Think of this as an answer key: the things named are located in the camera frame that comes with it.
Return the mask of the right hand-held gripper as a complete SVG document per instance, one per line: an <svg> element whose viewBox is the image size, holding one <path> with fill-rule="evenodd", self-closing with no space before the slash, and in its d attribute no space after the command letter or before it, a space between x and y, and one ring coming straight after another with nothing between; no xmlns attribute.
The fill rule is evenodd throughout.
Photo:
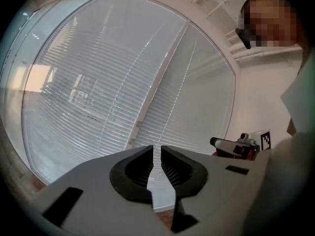
<svg viewBox="0 0 315 236"><path fill-rule="evenodd" d="M242 133L237 142L246 144L249 146L249 148L253 148L255 150L256 158L259 152L271 148L270 130L265 129L252 133ZM216 149L212 156L219 156L219 151L223 151L224 153L228 153L232 156L238 156L239 154L235 152L235 149L238 145L237 142L212 137L210 139L210 145Z"/></svg>

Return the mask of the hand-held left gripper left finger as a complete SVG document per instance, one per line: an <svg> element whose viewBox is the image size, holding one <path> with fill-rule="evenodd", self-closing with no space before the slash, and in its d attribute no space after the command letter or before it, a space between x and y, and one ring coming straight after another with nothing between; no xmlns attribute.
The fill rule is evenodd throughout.
<svg viewBox="0 0 315 236"><path fill-rule="evenodd" d="M92 159L48 185L29 215L50 236L170 236L147 189L153 147Z"/></svg>

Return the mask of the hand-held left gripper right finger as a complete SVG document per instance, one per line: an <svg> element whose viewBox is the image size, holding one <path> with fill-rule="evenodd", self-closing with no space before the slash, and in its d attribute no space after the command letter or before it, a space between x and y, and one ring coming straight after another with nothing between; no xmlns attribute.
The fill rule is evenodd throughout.
<svg viewBox="0 0 315 236"><path fill-rule="evenodd" d="M161 236L241 236L251 203L244 188L253 166L161 146L161 167L175 190L172 227Z"/></svg>

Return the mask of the person's t-shirt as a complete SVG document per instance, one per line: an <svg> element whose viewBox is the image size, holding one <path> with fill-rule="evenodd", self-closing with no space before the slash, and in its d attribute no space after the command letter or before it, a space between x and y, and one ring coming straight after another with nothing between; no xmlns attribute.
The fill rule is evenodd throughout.
<svg viewBox="0 0 315 236"><path fill-rule="evenodd" d="M289 135L315 132L315 47L293 83L283 93L282 101L290 115Z"/></svg>

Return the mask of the white ceiling pipes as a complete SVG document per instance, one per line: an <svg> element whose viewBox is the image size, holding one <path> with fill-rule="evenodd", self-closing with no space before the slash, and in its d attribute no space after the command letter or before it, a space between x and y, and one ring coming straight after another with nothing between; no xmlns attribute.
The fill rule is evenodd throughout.
<svg viewBox="0 0 315 236"><path fill-rule="evenodd" d="M229 51L235 60L245 60L254 57L262 57L267 55L277 55L282 53L301 51L301 47L293 45L291 47L275 47L268 44L266 47L259 47L253 41L250 42L251 48L247 49L237 35L235 28L238 27L239 11L245 0L215 0L217 5L209 10L206 18L213 20L215 17L222 17L223 13L229 15L230 23L221 25L219 28L224 32L225 38L229 42Z"/></svg>

